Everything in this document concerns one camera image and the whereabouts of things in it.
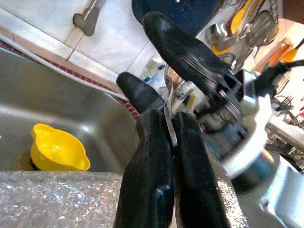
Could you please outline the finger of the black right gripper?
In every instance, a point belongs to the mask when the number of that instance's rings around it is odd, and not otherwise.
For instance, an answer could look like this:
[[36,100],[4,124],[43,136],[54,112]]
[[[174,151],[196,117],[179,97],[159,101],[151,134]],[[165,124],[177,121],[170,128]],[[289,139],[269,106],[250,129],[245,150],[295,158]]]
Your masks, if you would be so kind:
[[165,62],[185,81],[191,81],[209,98],[221,91],[233,93],[229,65],[221,61],[202,41],[177,27],[160,12],[143,18],[145,34]]
[[149,109],[163,109],[164,100],[162,97],[150,85],[133,74],[120,73],[116,83],[139,113],[144,113]]

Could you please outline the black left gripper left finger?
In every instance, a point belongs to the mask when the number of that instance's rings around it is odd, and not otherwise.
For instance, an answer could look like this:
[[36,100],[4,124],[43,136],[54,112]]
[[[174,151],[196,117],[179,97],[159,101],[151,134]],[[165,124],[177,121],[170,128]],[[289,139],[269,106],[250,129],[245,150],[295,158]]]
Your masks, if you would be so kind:
[[114,228],[169,228],[174,168],[163,112],[142,113],[136,131],[139,144],[124,171]]

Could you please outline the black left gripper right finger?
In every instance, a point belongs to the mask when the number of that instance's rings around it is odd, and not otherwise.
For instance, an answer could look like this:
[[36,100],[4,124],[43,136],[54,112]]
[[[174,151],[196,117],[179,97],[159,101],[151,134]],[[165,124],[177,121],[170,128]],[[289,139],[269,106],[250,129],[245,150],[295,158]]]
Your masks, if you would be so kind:
[[195,117],[178,112],[172,122],[178,141],[174,159],[177,228],[247,228],[231,180],[206,150]]

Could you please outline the steel spoon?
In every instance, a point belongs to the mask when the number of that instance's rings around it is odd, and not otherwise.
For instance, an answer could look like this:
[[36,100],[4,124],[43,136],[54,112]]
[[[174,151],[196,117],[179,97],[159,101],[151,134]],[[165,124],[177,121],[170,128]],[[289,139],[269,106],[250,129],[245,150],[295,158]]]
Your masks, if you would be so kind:
[[171,138],[171,144],[173,149],[177,147],[177,137],[176,133],[171,121],[172,118],[172,99],[173,99],[173,80],[169,75],[170,67],[167,65],[166,66],[166,71],[165,71],[165,81],[167,82],[167,88],[168,88],[168,97],[167,100],[164,103],[164,116],[166,120],[166,124],[168,127],[169,135]]

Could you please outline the yellow plastic cup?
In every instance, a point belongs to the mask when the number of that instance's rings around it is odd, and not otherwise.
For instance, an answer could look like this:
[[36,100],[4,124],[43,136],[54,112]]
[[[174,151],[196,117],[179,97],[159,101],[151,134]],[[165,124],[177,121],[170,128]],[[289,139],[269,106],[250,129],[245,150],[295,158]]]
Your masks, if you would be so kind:
[[42,171],[88,171],[91,162],[84,145],[73,135],[38,123],[31,130],[30,157]]

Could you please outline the red mosaic sink trim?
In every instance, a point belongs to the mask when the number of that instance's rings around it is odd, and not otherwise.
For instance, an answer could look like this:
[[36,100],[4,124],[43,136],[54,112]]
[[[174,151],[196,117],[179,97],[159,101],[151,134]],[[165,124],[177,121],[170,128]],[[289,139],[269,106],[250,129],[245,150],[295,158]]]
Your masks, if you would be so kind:
[[[34,57],[30,57],[28,54],[25,53],[25,51],[21,51],[19,49],[17,49],[15,46],[13,46],[12,44],[9,44],[8,41],[4,41],[3,39],[0,38],[0,48],[5,48],[6,50],[9,50],[9,51],[12,51],[13,53],[19,55],[19,56],[23,56],[27,59],[30,59],[30,60],[33,60],[37,63],[40,63],[39,60],[37,60],[36,58]],[[95,86],[98,86],[99,88],[103,88],[105,90],[109,90],[111,92],[114,92],[114,90],[107,86],[105,83],[102,83],[102,82],[98,82],[96,81],[95,79],[91,79],[89,77],[86,77],[84,76],[83,74],[81,73],[78,73],[70,68],[66,68],[65,66],[63,65],[60,65],[58,63],[55,63],[47,58],[44,58],[44,57],[41,57],[39,55],[37,55],[38,58],[42,59],[44,62],[48,62],[49,64],[51,64],[52,66],[54,66],[56,69],[60,69],[66,73],[68,73],[69,75],[75,77],[75,78],[78,78],[78,79],[81,79],[83,81],[86,81],[90,84],[93,84]],[[126,100],[123,100],[122,98],[118,98],[116,95],[115,95],[115,99],[117,101],[119,101],[128,111],[129,113],[133,116],[133,118],[135,120],[137,120],[139,118],[139,113],[136,111],[136,109]]]

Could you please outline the small white tube bottle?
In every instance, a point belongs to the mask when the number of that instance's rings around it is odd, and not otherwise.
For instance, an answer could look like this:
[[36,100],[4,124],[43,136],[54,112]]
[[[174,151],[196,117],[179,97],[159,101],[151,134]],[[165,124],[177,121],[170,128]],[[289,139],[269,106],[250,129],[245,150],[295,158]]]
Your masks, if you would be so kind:
[[143,80],[144,82],[149,82],[156,73],[164,69],[165,65],[166,65],[165,62],[161,57],[159,56],[152,57],[148,61],[142,72],[141,80]]

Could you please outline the steel ladle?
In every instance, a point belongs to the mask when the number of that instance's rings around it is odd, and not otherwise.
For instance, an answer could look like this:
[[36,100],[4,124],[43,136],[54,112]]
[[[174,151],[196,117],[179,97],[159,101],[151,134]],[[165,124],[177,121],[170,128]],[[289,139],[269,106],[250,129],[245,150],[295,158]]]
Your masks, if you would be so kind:
[[228,48],[228,30],[225,23],[215,23],[206,30],[206,40],[211,46],[219,44],[220,48]]

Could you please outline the dark blue tray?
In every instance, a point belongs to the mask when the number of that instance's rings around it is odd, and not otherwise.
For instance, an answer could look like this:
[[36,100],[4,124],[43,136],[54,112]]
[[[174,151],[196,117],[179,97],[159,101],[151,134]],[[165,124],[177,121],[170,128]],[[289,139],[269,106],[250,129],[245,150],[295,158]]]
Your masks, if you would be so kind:
[[138,22],[158,11],[168,16],[184,31],[197,35],[223,7],[225,0],[132,0],[132,10]]

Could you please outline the yellow plastic ladle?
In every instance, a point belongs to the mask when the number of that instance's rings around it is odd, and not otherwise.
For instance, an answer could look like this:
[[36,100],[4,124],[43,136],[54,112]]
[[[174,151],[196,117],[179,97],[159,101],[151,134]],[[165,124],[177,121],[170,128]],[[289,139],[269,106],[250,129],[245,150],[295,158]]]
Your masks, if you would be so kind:
[[237,32],[248,7],[251,5],[251,2],[252,2],[252,0],[245,0],[241,9],[233,17],[231,24],[230,24],[231,35],[234,35]]

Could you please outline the steel skimmer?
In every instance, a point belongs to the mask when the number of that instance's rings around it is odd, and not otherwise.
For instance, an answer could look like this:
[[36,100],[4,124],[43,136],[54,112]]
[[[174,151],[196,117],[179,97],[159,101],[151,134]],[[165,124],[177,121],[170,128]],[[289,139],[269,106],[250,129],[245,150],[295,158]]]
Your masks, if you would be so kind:
[[247,42],[249,47],[260,47],[269,45],[277,35],[278,23],[268,10],[257,14],[250,28]]

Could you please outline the grey metal spout pipe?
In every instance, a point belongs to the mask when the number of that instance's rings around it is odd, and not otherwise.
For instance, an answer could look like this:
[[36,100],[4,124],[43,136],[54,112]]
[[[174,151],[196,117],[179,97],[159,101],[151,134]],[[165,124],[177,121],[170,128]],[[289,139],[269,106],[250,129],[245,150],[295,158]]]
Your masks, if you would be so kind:
[[88,37],[94,34],[99,12],[104,2],[105,0],[91,0],[82,14],[73,15],[73,24]]

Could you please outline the steel sink basin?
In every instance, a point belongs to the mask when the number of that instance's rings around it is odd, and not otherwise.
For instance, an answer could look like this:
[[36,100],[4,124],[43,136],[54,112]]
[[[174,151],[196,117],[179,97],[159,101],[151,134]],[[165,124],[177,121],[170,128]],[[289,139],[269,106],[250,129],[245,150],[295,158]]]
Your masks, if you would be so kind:
[[38,123],[80,140],[90,171],[123,173],[135,150],[135,119],[121,102],[0,48],[0,171],[29,166]]

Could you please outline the clear bubble wrap sheet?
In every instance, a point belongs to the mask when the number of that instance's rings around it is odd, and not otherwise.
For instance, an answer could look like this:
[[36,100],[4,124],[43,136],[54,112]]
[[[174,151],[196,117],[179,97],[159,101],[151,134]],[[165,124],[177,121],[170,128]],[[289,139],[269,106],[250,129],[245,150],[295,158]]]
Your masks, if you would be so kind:
[[0,171],[0,228],[111,228],[122,176]]

